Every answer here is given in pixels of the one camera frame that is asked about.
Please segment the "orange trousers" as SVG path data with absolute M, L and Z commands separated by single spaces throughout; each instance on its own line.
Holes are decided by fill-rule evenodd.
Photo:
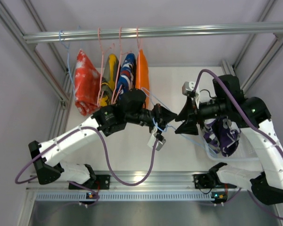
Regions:
M 135 87 L 142 91 L 144 90 L 146 91 L 146 94 L 149 94 L 150 80 L 149 80 L 148 62 L 142 49 L 139 50 L 138 57 L 136 60 Z

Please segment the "purple camouflage trousers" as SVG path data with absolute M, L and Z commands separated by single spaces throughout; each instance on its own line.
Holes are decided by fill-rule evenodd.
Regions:
M 205 120 L 201 131 L 204 140 L 216 154 L 230 157 L 238 148 L 241 130 L 227 116 Z

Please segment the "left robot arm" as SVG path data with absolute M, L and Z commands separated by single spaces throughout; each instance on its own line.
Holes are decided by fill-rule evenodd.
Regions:
M 63 159 L 98 138 L 124 130 L 128 123 L 149 127 L 149 145 L 153 146 L 157 141 L 159 149 L 165 142 L 162 130 L 177 115 L 160 104 L 154 105 L 152 110 L 146 109 L 145 105 L 146 94 L 140 89 L 132 89 L 115 104 L 100 108 L 72 130 L 46 142 L 31 142 L 28 147 L 39 184 L 61 180 L 73 182 L 70 189 L 92 188 L 97 179 L 92 167 Z

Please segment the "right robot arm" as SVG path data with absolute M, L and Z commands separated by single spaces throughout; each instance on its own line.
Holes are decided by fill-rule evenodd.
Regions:
M 215 97 L 200 102 L 197 82 L 186 82 L 186 103 L 177 116 L 177 134 L 202 134 L 205 144 L 224 157 L 238 150 L 242 137 L 254 150 L 261 171 L 239 169 L 226 162 L 211 167 L 197 178 L 197 187 L 215 188 L 230 184 L 246 189 L 263 204 L 283 203 L 283 149 L 277 139 L 271 114 L 258 97 L 246 98 L 239 79 L 222 75 L 213 79 Z

